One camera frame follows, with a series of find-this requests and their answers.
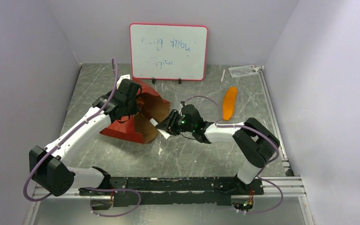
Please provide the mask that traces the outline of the red paper bag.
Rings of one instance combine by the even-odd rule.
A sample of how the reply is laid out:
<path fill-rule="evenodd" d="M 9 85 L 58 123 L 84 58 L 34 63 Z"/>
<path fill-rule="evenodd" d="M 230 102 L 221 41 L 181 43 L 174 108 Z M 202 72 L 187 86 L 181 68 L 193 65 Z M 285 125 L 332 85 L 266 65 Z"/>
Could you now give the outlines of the red paper bag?
<path fill-rule="evenodd" d="M 142 80 L 137 78 L 132 80 L 142 87 L 141 95 L 137 99 L 138 106 L 142 107 L 141 112 L 132 115 L 130 118 L 125 116 L 119 121 L 113 122 L 100 134 L 134 143 L 147 144 L 158 135 L 159 131 L 155 125 L 169 115 L 171 103 L 163 99 L 155 89 Z"/>

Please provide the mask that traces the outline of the orange fake bread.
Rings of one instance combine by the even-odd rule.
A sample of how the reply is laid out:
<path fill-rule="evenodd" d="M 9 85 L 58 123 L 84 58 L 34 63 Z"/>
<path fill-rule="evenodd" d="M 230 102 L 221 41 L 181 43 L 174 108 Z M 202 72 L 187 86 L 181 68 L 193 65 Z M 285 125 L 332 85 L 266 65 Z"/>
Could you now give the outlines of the orange fake bread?
<path fill-rule="evenodd" d="M 230 120 L 234 114 L 235 110 L 235 102 L 238 94 L 238 89 L 236 87 L 230 87 L 222 102 L 222 113 L 223 113 L 223 120 Z"/>

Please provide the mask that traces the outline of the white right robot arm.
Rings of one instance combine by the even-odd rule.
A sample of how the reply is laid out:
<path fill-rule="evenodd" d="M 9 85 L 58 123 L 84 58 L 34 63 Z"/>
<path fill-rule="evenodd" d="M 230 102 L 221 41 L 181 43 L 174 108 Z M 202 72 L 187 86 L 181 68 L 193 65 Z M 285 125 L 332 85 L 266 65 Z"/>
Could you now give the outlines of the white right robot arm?
<path fill-rule="evenodd" d="M 200 143 L 231 143 L 239 147 L 246 160 L 236 176 L 234 188 L 246 194 L 263 168 L 279 156 L 280 141 L 257 119 L 235 124 L 204 120 L 193 105 L 172 110 L 155 128 L 177 136 L 189 132 Z"/>

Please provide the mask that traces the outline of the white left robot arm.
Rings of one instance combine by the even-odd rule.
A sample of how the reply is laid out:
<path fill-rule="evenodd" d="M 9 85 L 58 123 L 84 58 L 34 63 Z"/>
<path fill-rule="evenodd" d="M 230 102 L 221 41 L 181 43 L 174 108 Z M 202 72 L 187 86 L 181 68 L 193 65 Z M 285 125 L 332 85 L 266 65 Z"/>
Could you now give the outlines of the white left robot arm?
<path fill-rule="evenodd" d="M 111 176 L 99 167 L 70 167 L 86 143 L 113 122 L 139 112 L 137 98 L 142 86 L 130 79 L 121 79 L 115 90 L 97 98 L 86 114 L 65 134 L 44 148 L 33 147 L 29 152 L 30 180 L 48 191 L 61 196 L 71 188 L 96 191 L 105 195 L 112 191 Z"/>

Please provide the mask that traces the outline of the pink framed whiteboard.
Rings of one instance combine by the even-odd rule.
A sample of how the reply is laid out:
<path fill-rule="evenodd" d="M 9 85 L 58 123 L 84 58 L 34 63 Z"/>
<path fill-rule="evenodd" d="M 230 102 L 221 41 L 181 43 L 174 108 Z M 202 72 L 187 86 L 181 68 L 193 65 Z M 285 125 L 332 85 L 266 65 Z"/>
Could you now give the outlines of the pink framed whiteboard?
<path fill-rule="evenodd" d="M 132 23 L 132 76 L 201 81 L 205 77 L 208 28 L 203 25 Z"/>

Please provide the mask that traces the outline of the white marker pen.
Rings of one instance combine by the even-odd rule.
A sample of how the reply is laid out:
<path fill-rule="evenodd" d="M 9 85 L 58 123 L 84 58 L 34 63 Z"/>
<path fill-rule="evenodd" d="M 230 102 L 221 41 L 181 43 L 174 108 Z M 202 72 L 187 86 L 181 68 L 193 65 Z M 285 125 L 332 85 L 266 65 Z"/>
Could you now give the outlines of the white marker pen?
<path fill-rule="evenodd" d="M 221 76 L 221 79 L 220 79 L 220 82 L 221 82 L 221 83 L 224 81 L 225 71 L 226 71 L 226 70 L 223 69 L 222 76 Z"/>

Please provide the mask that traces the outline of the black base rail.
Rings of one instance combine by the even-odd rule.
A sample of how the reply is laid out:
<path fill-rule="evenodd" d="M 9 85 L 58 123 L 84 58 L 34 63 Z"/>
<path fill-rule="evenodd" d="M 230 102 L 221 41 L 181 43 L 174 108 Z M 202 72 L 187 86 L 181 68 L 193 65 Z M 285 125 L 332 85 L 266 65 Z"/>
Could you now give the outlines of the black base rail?
<path fill-rule="evenodd" d="M 103 200 L 113 207 L 205 204 L 231 206 L 236 196 L 263 195 L 263 184 L 245 184 L 237 177 L 112 177 L 102 186 L 108 192 L 80 188 L 79 195 Z"/>

